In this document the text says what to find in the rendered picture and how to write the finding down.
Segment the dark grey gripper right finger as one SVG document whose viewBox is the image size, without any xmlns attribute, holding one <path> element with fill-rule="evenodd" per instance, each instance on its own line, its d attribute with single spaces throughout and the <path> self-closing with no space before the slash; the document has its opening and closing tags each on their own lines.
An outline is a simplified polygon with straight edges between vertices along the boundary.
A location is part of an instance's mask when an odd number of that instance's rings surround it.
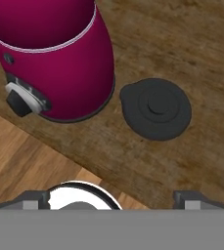
<svg viewBox="0 0 224 250">
<path fill-rule="evenodd" d="M 176 190 L 173 192 L 173 208 L 183 210 L 224 209 L 224 203 L 211 200 L 194 190 Z"/>
</svg>

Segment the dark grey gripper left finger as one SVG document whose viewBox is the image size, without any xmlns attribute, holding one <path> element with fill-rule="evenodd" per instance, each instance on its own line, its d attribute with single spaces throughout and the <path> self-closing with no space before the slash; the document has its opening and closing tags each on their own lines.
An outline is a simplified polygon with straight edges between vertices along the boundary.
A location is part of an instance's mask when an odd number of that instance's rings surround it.
<svg viewBox="0 0 224 250">
<path fill-rule="evenodd" d="M 48 190 L 26 190 L 13 200 L 0 203 L 5 210 L 49 210 L 50 192 Z"/>
</svg>

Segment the black round blender lid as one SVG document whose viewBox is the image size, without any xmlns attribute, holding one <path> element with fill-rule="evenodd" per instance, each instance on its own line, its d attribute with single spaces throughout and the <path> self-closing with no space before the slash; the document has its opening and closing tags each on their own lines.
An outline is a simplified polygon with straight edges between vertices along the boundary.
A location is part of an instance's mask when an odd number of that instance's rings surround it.
<svg viewBox="0 0 224 250">
<path fill-rule="evenodd" d="M 168 141 L 180 136 L 192 119 L 186 93 L 171 81 L 147 78 L 125 85 L 119 94 L 128 126 L 151 141 Z"/>
</svg>

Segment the white round black-rimmed object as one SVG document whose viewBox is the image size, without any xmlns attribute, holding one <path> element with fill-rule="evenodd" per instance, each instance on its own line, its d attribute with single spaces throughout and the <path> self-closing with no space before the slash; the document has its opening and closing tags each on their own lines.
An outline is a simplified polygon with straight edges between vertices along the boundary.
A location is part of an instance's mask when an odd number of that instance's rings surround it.
<svg viewBox="0 0 224 250">
<path fill-rule="evenodd" d="M 51 210 L 121 210 L 104 188 L 86 181 L 68 181 L 48 189 Z"/>
</svg>

